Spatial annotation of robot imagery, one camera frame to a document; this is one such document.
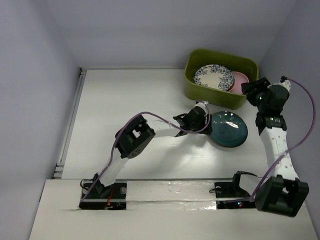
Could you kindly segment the pink plate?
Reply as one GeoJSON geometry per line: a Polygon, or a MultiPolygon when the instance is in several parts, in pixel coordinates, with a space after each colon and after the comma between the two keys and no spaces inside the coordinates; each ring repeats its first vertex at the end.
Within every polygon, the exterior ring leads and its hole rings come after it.
{"type": "Polygon", "coordinates": [[[250,81],[249,81],[248,77],[241,72],[232,71],[231,73],[234,77],[234,84],[232,85],[232,87],[228,91],[231,93],[234,93],[234,94],[242,95],[243,94],[242,84],[249,83],[250,81]]]}

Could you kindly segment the blue floral white plate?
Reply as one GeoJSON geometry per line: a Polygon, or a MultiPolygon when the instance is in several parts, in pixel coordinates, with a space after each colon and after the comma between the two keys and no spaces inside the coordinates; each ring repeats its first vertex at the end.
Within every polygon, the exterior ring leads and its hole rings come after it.
{"type": "Polygon", "coordinates": [[[203,87],[226,92],[230,91],[236,82],[233,73],[225,66],[218,64],[202,66],[195,72],[193,80],[203,87]]]}

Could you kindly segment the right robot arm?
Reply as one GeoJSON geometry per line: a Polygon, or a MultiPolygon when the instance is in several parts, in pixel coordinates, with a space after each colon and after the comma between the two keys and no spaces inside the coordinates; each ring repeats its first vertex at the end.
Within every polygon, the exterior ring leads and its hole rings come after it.
{"type": "Polygon", "coordinates": [[[254,203],[260,212],[294,218],[303,205],[309,185],[298,177],[287,145],[287,125],[282,111],[290,96],[291,83],[282,77],[271,84],[267,78],[243,83],[242,93],[257,107],[255,124],[264,145],[268,169],[262,177],[241,173],[240,179],[230,183],[235,196],[254,203]]]}

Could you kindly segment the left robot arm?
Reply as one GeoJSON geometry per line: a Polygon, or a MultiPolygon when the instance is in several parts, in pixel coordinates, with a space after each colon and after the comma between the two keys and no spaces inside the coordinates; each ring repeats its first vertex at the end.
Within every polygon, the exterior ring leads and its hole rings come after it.
{"type": "Polygon", "coordinates": [[[207,103],[200,101],[188,112],[166,120],[151,112],[132,117],[115,135],[108,162],[93,177],[92,189],[104,198],[128,160],[140,155],[154,138],[178,138],[187,134],[210,133],[211,115],[207,103]]]}

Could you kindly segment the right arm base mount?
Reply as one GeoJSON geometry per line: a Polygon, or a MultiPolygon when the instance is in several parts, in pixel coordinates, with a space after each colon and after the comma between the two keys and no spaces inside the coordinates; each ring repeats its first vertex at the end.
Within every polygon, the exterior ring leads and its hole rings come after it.
{"type": "Polygon", "coordinates": [[[215,182],[209,192],[215,194],[218,210],[255,209],[255,202],[249,198],[259,181],[256,174],[238,170],[231,181],[215,182]]]}

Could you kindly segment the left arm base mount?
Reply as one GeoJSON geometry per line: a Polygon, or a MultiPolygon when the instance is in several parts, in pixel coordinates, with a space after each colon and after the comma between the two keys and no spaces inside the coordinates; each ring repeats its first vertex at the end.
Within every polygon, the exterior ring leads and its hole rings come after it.
{"type": "Polygon", "coordinates": [[[127,183],[116,182],[101,194],[93,188],[84,201],[79,203],[82,210],[126,210],[127,183]]]}

